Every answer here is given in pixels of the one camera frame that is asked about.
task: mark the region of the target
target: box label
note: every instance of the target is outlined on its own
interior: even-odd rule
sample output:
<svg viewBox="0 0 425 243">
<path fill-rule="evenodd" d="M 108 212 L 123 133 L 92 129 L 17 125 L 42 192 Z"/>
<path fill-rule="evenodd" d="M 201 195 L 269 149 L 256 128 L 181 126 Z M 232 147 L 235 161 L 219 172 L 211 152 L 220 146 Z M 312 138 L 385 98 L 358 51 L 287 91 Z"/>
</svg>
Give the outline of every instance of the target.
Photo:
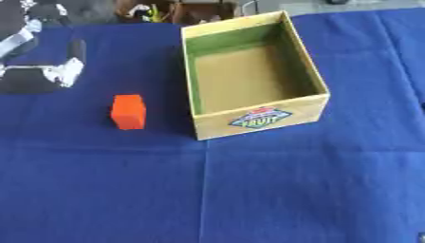
<svg viewBox="0 0 425 243">
<path fill-rule="evenodd" d="M 274 124 L 291 115 L 292 113 L 279 110 L 275 107 L 261 107 L 249 112 L 247 115 L 241 118 L 232 121 L 230 125 L 260 129 Z"/>
</svg>

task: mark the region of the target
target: open box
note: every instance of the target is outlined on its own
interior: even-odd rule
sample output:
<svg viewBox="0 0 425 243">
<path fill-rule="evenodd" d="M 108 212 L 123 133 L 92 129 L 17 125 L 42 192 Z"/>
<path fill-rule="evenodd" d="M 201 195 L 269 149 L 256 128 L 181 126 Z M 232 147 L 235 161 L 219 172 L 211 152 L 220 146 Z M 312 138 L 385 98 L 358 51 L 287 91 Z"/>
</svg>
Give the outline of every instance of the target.
<svg viewBox="0 0 425 243">
<path fill-rule="evenodd" d="M 182 29 L 199 140 L 315 122 L 329 91 L 284 11 Z"/>
</svg>

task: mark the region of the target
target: box rim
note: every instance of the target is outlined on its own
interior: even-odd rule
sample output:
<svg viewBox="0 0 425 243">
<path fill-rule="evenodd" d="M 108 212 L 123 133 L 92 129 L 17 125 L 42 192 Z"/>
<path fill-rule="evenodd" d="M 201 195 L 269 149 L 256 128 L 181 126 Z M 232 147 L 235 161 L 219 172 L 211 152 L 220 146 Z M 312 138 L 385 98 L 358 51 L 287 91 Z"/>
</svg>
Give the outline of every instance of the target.
<svg viewBox="0 0 425 243">
<path fill-rule="evenodd" d="M 291 38 L 293 44 L 295 45 L 297 52 L 300 55 L 301 61 L 304 63 L 304 65 L 307 69 L 308 75 L 311 76 L 311 78 L 314 82 L 313 85 L 316 88 L 318 88 L 319 93 L 315 94 L 315 95 L 305 96 L 305 97 L 297 97 L 297 98 L 292 98 L 292 99 L 275 101 L 275 102 L 271 102 L 271 103 L 261 103 L 261 104 L 256 104 L 256 105 L 251 105 L 251 106 L 246 106 L 246 107 L 241 107 L 241 108 L 236 108 L 236 109 L 230 109 L 230 110 L 223 110 L 223 111 L 218 111 L 218 112 L 213 112 L 213 113 L 208 113 L 208 114 L 195 114 L 195 112 L 194 112 L 193 81 L 192 81 L 192 77 L 190 75 L 190 70 L 189 70 L 189 58 L 187 58 L 188 50 L 187 50 L 187 45 L 186 45 L 185 40 L 188 39 L 188 38 L 194 38 L 194 37 L 197 37 L 197 36 L 188 37 L 187 31 L 191 30 L 191 29 L 201 29 L 201 28 L 204 28 L 205 26 L 226 25 L 227 23 L 231 23 L 231 22 L 236 23 L 236 22 L 241 21 L 241 19 L 250 18 L 253 21 L 255 18 L 258 18 L 258 16 L 262 16 L 262 17 L 267 18 L 267 17 L 273 16 L 273 15 L 275 15 L 275 16 L 280 15 L 279 19 L 282 20 L 283 24 L 286 27 L 288 27 L 290 38 Z M 262 26 L 262 25 L 266 25 L 266 24 L 270 24 L 270 23 L 265 22 L 265 23 L 262 23 L 261 25 L 253 25 L 253 26 L 249 26 L 249 27 Z M 226 31 L 229 31 L 229 30 L 228 29 L 226 29 L 226 30 L 220 30 L 219 29 L 218 31 L 203 33 L 203 34 L 200 34 L 198 36 L 216 34 L 216 33 L 226 32 Z M 187 83 L 187 87 L 188 87 L 189 103 L 190 103 L 190 107 L 191 107 L 190 110 L 191 110 L 191 115 L 194 119 L 201 119 L 201 118 L 220 116 L 220 115 L 229 114 L 229 113 L 236 113 L 236 112 L 241 112 L 241 111 L 245 111 L 245 110 L 255 109 L 255 108 L 261 107 L 261 106 L 273 106 L 273 105 L 276 105 L 276 104 L 283 104 L 283 103 L 295 103 L 295 102 L 298 102 L 298 101 L 314 100 L 314 99 L 318 99 L 318 98 L 327 98 L 326 99 L 326 102 L 327 102 L 327 100 L 330 98 L 330 92 L 329 92 L 329 89 L 328 89 L 326 83 L 324 82 L 321 74 L 319 73 L 318 68 L 316 67 L 316 65 L 312 61 L 311 56 L 308 54 L 308 51 L 307 51 L 300 35 L 298 34 L 298 31 L 294 27 L 289 15 L 284 10 L 274 11 L 274 12 L 264 13 L 264 14 L 259 14 L 259 15 L 253 15 L 253 16 L 248 16 L 248 17 L 234 18 L 234 19 L 220 21 L 220 22 L 216 22 L 216 23 L 202 24 L 202 25 L 194 26 L 194 27 L 185 27 L 185 28 L 181 29 L 181 37 L 182 37 L 182 40 L 183 40 L 182 45 L 183 45 L 183 54 L 184 54 L 184 62 L 185 62 L 186 83 Z"/>
</svg>

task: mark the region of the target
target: toy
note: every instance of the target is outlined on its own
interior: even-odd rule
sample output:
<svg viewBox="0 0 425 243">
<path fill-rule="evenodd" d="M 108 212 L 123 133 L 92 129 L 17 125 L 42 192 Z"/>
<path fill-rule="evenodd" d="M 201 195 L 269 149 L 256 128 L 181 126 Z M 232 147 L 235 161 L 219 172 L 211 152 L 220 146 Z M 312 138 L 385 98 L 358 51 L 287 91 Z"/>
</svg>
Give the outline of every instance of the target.
<svg viewBox="0 0 425 243">
<path fill-rule="evenodd" d="M 146 106 L 140 95 L 117 95 L 112 106 L 111 118 L 121 130 L 143 129 Z"/>
</svg>

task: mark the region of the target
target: table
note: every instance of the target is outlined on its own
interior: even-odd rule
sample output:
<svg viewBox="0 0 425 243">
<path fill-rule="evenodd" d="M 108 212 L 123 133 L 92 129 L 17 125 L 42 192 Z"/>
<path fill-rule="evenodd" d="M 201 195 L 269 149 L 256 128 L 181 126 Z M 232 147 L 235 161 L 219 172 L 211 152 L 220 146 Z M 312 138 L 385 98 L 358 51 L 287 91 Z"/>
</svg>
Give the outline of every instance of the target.
<svg viewBox="0 0 425 243">
<path fill-rule="evenodd" d="M 319 122 L 196 141 L 179 28 L 53 28 L 16 60 L 60 63 L 65 92 L 0 96 L 2 243 L 400 243 L 425 232 L 425 9 L 294 23 L 332 92 Z M 147 126 L 108 119 L 140 93 Z"/>
</svg>

